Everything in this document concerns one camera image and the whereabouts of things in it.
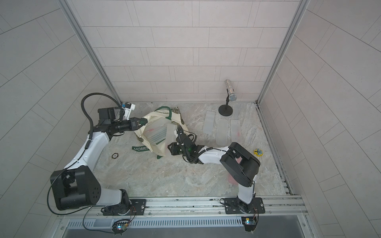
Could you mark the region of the cream canvas tote bag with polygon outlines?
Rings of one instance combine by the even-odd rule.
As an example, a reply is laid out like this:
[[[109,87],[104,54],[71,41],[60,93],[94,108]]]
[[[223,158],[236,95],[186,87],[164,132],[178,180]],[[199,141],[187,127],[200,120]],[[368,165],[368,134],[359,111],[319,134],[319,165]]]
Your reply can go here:
[[[181,126],[184,131],[188,131],[180,112],[176,109],[167,106],[157,108],[143,117],[147,119],[147,124],[134,131],[138,140],[158,157],[165,157],[168,151],[165,142],[168,125]]]

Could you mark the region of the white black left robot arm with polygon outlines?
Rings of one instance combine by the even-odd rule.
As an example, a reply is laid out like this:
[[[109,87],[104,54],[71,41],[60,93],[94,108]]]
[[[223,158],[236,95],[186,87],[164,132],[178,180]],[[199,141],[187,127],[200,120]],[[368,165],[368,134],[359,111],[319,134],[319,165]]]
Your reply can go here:
[[[90,124],[87,139],[64,169],[52,173],[48,192],[53,194],[59,211],[71,210],[75,213],[100,206],[104,216],[125,215],[132,207],[126,190],[102,188],[93,171],[104,147],[113,137],[140,129],[147,124],[147,119],[132,118],[130,114],[135,105],[114,99],[117,106],[99,109],[99,121],[95,125],[84,105],[91,96],[92,94],[84,96],[80,103]]]

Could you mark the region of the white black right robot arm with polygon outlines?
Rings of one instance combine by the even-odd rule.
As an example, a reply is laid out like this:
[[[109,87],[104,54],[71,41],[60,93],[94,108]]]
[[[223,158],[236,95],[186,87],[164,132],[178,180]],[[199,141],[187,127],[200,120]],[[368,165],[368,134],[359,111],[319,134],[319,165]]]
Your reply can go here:
[[[236,142],[222,148],[196,145],[188,135],[182,133],[167,148],[171,155],[181,155],[190,164],[222,165],[238,183],[237,197],[234,200],[224,198],[222,204],[238,213],[259,213],[260,203],[255,201],[255,178],[261,163],[243,146]]]

